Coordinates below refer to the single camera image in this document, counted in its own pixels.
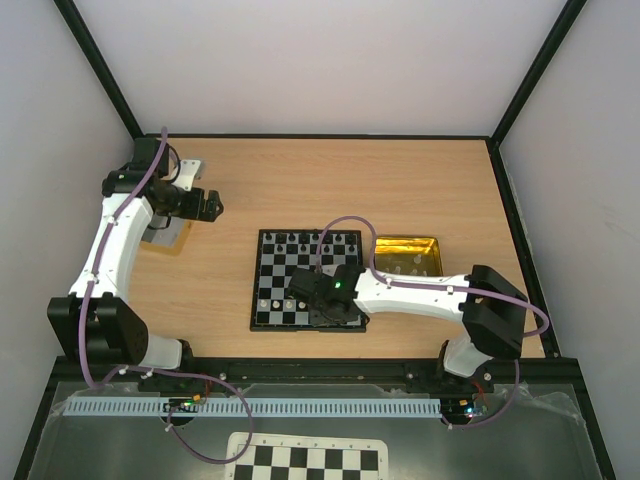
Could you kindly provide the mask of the black grey chess board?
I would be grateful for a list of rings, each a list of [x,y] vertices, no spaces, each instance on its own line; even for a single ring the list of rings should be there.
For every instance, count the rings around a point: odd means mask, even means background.
[[[334,264],[362,265],[362,239],[358,230],[330,230],[322,235],[311,229],[261,229],[257,244],[255,279],[249,327],[253,332],[344,332],[364,333],[367,322],[343,328],[313,327],[309,324],[308,305],[300,309],[298,301],[286,290],[298,268],[314,270],[316,261],[324,267]],[[259,301],[268,302],[266,308]],[[278,300],[280,307],[272,308]],[[294,306],[285,307],[291,300]]]

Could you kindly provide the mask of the gold metal tray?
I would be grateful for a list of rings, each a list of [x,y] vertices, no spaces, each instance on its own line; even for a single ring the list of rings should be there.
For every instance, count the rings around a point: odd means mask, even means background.
[[[374,262],[382,273],[405,276],[443,275],[439,242],[427,236],[380,236]]]

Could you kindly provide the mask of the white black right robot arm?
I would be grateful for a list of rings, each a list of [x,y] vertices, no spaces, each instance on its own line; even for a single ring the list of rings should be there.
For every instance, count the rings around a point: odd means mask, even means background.
[[[526,298],[494,269],[445,277],[380,273],[361,265],[298,268],[286,296],[306,304],[310,322],[345,325],[379,313],[439,318],[463,328],[445,342],[436,379],[455,392],[486,362],[518,360],[525,333]]]

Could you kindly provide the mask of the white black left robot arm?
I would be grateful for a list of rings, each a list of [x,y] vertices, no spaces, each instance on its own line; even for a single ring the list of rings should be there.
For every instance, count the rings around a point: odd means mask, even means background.
[[[155,335],[129,305],[141,244],[173,248],[193,222],[224,211],[217,191],[196,186],[201,161],[179,158],[167,139],[138,138],[130,161],[101,185],[100,224],[86,262],[67,295],[54,297],[48,320],[66,358],[175,370],[190,356],[187,341]]]

